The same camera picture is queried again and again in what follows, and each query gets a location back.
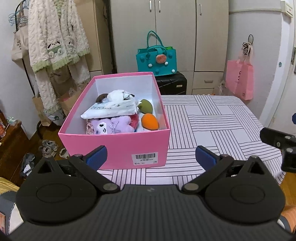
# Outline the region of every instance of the pink shoebox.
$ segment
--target pink shoebox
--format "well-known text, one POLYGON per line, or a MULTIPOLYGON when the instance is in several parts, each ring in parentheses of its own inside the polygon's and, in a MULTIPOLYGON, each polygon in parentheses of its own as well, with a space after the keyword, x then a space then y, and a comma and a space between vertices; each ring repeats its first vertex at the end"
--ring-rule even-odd
POLYGON ((168 152, 170 126, 153 73, 137 72, 94 77, 67 116, 59 131, 59 137, 71 156, 86 155, 98 146, 104 145, 108 156, 100 169, 164 166, 168 152), (134 94, 139 101, 149 100, 153 105, 153 114, 158 120, 159 129, 126 134, 86 135, 86 120, 80 115, 96 102, 100 94, 117 89, 134 94))

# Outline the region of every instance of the orange makeup sponge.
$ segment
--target orange makeup sponge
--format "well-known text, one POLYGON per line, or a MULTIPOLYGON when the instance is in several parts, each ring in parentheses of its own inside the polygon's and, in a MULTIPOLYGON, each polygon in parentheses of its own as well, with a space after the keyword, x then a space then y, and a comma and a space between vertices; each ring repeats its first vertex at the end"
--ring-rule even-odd
POLYGON ((157 130, 159 127, 156 117, 150 113, 143 115, 141 122, 142 126, 148 130, 157 130))

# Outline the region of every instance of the black suitcase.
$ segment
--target black suitcase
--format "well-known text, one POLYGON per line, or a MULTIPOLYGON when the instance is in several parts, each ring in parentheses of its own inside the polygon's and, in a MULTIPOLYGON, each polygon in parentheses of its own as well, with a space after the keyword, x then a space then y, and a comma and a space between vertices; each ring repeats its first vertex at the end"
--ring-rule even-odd
POLYGON ((155 79, 162 95, 186 95, 187 79, 180 72, 155 79))

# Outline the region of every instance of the striped tablecloth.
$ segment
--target striped tablecloth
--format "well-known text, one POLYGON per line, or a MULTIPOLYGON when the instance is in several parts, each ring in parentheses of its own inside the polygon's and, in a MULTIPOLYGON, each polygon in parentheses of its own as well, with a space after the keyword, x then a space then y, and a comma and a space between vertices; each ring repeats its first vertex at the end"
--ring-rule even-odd
POLYGON ((216 154, 246 160, 257 155, 276 181, 284 178, 280 150, 260 141, 263 128, 248 107, 234 96, 166 95, 163 104, 171 126, 166 165, 163 167, 98 170, 123 188, 124 184, 185 183, 204 172, 195 159, 198 145, 216 154))

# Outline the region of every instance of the drawer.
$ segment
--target drawer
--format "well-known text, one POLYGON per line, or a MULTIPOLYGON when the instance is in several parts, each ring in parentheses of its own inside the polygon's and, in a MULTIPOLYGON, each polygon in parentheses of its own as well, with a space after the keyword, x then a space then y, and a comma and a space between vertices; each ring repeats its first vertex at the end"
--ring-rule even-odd
POLYGON ((194 72, 192 89, 209 89, 218 86, 223 72, 194 72))
POLYGON ((193 89, 192 94, 193 95, 208 95, 213 94, 214 89, 193 89))

